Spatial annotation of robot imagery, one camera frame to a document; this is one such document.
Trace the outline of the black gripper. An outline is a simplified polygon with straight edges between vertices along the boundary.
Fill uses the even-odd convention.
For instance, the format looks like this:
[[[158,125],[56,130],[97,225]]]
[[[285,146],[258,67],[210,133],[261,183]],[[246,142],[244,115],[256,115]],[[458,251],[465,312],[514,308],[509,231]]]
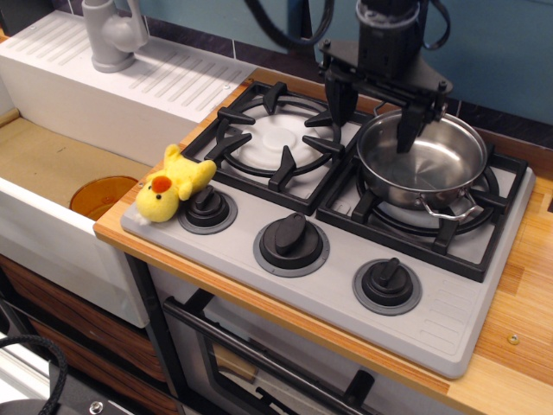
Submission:
[[[424,40],[426,8],[357,8],[356,41],[327,38],[319,43],[325,94],[335,124],[343,126],[350,119],[360,93],[399,106],[397,153],[405,154],[425,126],[442,117],[452,86],[422,57],[423,49],[441,48],[450,35],[448,10],[437,11],[445,29],[432,43]]]

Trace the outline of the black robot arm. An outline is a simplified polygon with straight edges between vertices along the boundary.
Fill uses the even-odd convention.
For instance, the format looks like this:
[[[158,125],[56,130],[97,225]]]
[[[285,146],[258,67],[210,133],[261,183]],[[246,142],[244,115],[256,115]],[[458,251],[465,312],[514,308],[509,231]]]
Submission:
[[[321,42],[325,93],[335,124],[349,120],[360,94],[381,99],[401,109],[397,152],[407,153],[424,127],[442,118],[453,86],[424,60],[423,51],[443,46],[450,32],[425,42],[430,6],[450,20],[439,1],[358,1],[358,40]]]

